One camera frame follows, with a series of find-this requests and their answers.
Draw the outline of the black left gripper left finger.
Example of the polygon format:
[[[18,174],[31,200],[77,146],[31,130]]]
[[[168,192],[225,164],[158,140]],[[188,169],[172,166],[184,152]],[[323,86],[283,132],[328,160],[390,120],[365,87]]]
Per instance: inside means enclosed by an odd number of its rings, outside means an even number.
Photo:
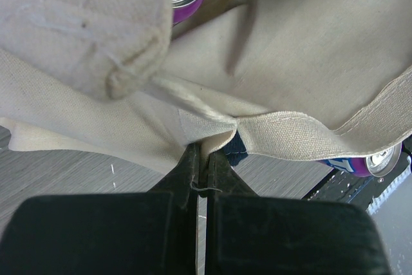
[[[145,193],[35,196],[1,238],[2,274],[196,274],[200,150]]]

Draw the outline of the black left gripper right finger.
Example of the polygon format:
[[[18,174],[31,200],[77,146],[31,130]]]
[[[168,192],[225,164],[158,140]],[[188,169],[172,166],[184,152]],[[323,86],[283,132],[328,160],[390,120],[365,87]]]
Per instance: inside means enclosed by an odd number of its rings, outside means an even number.
[[[336,202],[258,196],[224,152],[209,158],[206,274],[389,274],[373,220]]]

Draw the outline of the beige canvas tote bag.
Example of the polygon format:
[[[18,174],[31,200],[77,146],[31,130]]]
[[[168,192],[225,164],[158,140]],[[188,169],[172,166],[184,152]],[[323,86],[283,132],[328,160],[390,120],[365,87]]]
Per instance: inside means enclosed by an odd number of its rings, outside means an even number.
[[[239,135],[283,160],[361,157],[411,134],[411,0],[1,0],[14,151],[166,172]]]

